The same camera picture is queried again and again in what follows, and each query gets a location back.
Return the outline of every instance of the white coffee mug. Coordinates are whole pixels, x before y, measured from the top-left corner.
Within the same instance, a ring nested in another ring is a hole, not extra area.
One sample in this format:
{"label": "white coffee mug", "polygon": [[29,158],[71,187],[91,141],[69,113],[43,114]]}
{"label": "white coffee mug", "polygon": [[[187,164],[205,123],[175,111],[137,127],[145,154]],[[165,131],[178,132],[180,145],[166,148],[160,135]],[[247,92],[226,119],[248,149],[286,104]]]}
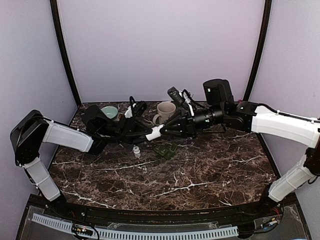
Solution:
{"label": "white coffee mug", "polygon": [[158,113],[153,117],[152,122],[159,126],[175,113],[176,105],[170,101],[163,101],[156,106],[156,109]]}

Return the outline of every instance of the black metal frame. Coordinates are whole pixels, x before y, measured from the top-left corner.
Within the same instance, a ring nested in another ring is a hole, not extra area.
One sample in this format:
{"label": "black metal frame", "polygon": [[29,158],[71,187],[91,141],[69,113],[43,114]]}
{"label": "black metal frame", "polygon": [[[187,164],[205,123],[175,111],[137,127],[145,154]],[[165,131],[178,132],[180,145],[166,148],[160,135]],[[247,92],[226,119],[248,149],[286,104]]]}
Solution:
{"label": "black metal frame", "polygon": [[263,10],[263,17],[262,17],[262,24],[261,24],[261,29],[260,29],[259,40],[258,40],[258,44],[257,44],[256,51],[255,51],[255,56],[254,56],[254,60],[253,60],[253,65],[252,65],[250,77],[249,77],[248,84],[246,86],[246,90],[245,90],[245,93],[243,96],[243,101],[249,100],[252,89],[254,87],[258,68],[260,65],[262,52],[264,50],[264,45],[265,45],[265,41],[266,41],[269,18],[270,18],[270,13],[271,13],[271,4],[272,4],[272,0],[265,0],[265,2],[264,2],[264,10]]}
{"label": "black metal frame", "polygon": [[60,22],[60,17],[59,17],[59,9],[58,9],[58,3],[57,0],[50,0],[50,5],[51,5],[51,12],[52,12],[52,18],[53,18],[53,24],[54,24],[54,29],[55,29],[55,34],[56,34],[56,39],[58,41],[59,49],[60,49],[60,54],[64,66],[64,70],[66,73],[66,76],[68,78],[68,82],[73,94],[74,101],[76,105],[79,107],[82,102],[78,93],[78,89],[76,86],[76,82],[74,79],[74,76],[72,74],[68,54],[67,54],[67,49],[65,45],[65,40],[62,32],[62,27],[61,27],[61,22]]}
{"label": "black metal frame", "polygon": [[[101,207],[90,207],[85,205],[79,205],[74,203],[68,203],[77,217],[77,220],[86,222],[88,224],[98,226],[108,226],[110,223],[123,223],[123,224],[137,224],[137,225],[185,225],[185,224],[199,224],[217,222],[220,226],[232,225],[241,226],[252,224],[256,216],[246,216],[241,212],[251,209],[257,204],[257,202],[217,207],[210,209],[200,210],[188,210],[188,211],[138,211],[138,210],[121,210],[121,209],[109,209]],[[311,240],[309,228],[306,224],[305,217],[303,215],[300,204],[297,200],[296,194],[292,193],[288,195],[284,201],[283,206],[289,206],[295,204],[307,238]],[[50,208],[46,207],[47,201],[41,197],[31,194],[26,204],[19,229],[16,235],[16,240],[20,240],[22,235],[27,213],[30,206],[44,209],[44,213],[50,216],[61,217],[53,212]]]}

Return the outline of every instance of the wire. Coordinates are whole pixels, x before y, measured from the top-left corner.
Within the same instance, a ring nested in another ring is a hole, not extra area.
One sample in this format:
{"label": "wire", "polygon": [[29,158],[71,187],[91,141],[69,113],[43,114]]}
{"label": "wire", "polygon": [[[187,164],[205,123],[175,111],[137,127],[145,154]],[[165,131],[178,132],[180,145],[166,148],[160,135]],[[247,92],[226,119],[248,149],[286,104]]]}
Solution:
{"label": "wire", "polygon": [[84,221],[81,221],[81,220],[78,220],[78,219],[69,218],[69,217],[67,217],[67,216],[62,216],[61,214],[57,213],[57,211],[50,205],[50,202],[49,202],[47,199],[45,199],[45,197],[43,197],[43,199],[47,202],[47,206],[48,206],[55,214],[57,214],[60,218],[65,219],[65,220],[69,220],[69,221],[71,221],[73,224],[74,224],[74,222],[78,222],[78,223],[84,224],[86,227],[89,226],[89,228],[92,228],[92,229],[95,231],[97,240],[100,240],[100,234],[99,234],[99,232],[97,231],[97,229],[96,229],[94,226],[91,226],[90,223],[87,223],[87,222],[84,222]]}
{"label": "wire", "polygon": [[260,225],[259,227],[257,227],[256,229],[254,229],[252,231],[239,231],[239,233],[240,234],[266,234],[266,233],[271,232],[272,230],[274,230],[280,224],[282,218],[284,217],[285,208],[284,208],[283,201],[282,201],[282,218],[281,218],[281,215],[280,215],[279,210],[277,208],[274,208],[273,211],[275,211],[277,213],[277,218],[279,218],[279,221],[273,225],[273,228],[271,228],[269,230],[266,230],[266,231],[258,231],[258,230],[261,230],[262,228],[267,227],[267,226],[263,227],[263,225],[266,225],[266,224],[269,224],[269,223],[272,222],[272,220],[269,220],[268,222]]}
{"label": "wire", "polygon": [[129,97],[129,101],[130,101],[130,104],[131,104],[131,103],[132,103],[132,104],[135,104],[135,103],[136,103],[136,100],[134,99],[133,96],[130,96],[130,97]]}
{"label": "wire", "polygon": [[264,104],[264,103],[259,103],[258,104],[259,106],[263,106],[263,107],[266,107],[267,109],[269,109],[271,112],[275,113],[275,114],[279,114],[279,115],[282,115],[282,116],[285,116],[285,117],[290,117],[290,118],[294,118],[294,119],[300,119],[300,120],[304,120],[304,121],[307,121],[307,122],[314,122],[316,124],[319,124],[320,121],[319,120],[311,120],[309,118],[305,118],[305,117],[301,117],[301,116],[296,116],[296,115],[292,115],[292,114],[289,114],[289,113],[285,113],[285,112],[281,112],[281,111],[277,111],[275,109],[273,109],[272,107],[268,106],[267,104]]}
{"label": "wire", "polygon": [[310,179],[308,180],[308,184],[314,184],[315,183],[315,181],[317,181],[317,179],[318,179],[318,177],[319,176],[316,176],[312,181],[310,181]]}
{"label": "wire", "polygon": [[196,102],[195,100],[193,100],[193,98],[191,97],[190,93],[186,90],[183,89],[182,94],[185,93],[187,95],[187,97],[190,99],[191,102],[193,102],[195,105],[197,105],[198,107],[205,109],[205,106],[202,106],[200,103]]}
{"label": "wire", "polygon": [[243,215],[247,215],[247,216],[257,216],[258,213],[248,213],[248,212],[244,212],[244,211],[237,211],[235,214],[243,214]]}
{"label": "wire", "polygon": [[191,102],[191,107],[194,112],[197,111],[197,107],[195,106],[194,102]]}
{"label": "wire", "polygon": [[205,128],[205,129],[202,129],[202,133],[206,133],[206,134],[225,134],[227,132],[227,129],[226,127],[223,125],[223,123],[221,123],[221,127],[223,129],[223,131],[211,131],[211,129],[215,128],[216,125],[213,125],[209,128]]}

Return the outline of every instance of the white cable tray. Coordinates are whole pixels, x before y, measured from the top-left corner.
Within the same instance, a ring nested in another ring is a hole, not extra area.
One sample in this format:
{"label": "white cable tray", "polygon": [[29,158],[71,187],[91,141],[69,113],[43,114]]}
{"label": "white cable tray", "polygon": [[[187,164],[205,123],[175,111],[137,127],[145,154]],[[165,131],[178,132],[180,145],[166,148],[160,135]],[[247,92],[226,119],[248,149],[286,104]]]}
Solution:
{"label": "white cable tray", "polygon": [[[55,219],[34,213],[32,221],[67,234],[73,234],[71,232],[73,224],[68,220]],[[236,237],[239,235],[238,227],[236,226],[205,231],[168,233],[116,231],[99,227],[96,227],[95,229],[99,232],[101,240],[216,240]],[[97,233],[95,231],[93,231],[91,239],[97,239]]]}

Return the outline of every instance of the green bowl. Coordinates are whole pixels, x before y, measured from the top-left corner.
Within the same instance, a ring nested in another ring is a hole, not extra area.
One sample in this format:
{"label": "green bowl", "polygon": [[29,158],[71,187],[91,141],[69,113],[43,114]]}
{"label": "green bowl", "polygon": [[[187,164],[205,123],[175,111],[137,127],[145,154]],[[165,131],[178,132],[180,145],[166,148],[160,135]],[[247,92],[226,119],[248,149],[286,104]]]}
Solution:
{"label": "green bowl", "polygon": [[109,118],[114,119],[118,115],[118,109],[114,106],[105,106],[101,111]]}

